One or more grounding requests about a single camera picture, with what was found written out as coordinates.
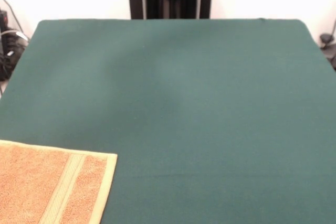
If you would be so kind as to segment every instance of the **orange towel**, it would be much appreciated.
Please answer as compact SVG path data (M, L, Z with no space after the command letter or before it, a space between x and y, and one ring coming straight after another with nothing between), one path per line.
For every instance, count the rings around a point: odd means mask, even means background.
M116 154L0 140L0 223L99 223Z

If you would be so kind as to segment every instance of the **green felt surface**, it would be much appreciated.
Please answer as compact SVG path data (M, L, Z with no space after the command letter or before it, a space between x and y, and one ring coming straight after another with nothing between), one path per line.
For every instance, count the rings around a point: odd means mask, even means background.
M118 153L103 224L331 224L335 77L297 20L44 21L0 138Z

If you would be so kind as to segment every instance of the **black cable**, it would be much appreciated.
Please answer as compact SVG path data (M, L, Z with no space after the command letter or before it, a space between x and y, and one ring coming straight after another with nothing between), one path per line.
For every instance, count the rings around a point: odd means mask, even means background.
M23 32L23 29L22 29L22 27L21 27L21 24L20 24L19 20L17 19L17 17L15 16L15 13L14 13L14 11L13 11L11 5L9 4L9 2L7 2L7 0L3 0L3 1L6 3L6 5L8 5L10 11L11 11L12 14L13 14L13 17L14 17L15 21L17 22L17 25L18 25L19 28L20 28L20 31Z

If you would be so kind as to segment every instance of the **towel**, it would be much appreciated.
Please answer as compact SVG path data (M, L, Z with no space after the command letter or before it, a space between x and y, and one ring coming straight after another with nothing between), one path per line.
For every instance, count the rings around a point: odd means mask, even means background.
M0 223L99 223L116 154L0 140Z

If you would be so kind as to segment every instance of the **table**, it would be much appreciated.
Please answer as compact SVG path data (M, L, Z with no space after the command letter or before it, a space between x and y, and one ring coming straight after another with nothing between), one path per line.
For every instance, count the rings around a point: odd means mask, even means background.
M334 75L298 20L43 21L0 138L117 153L102 223L329 224Z

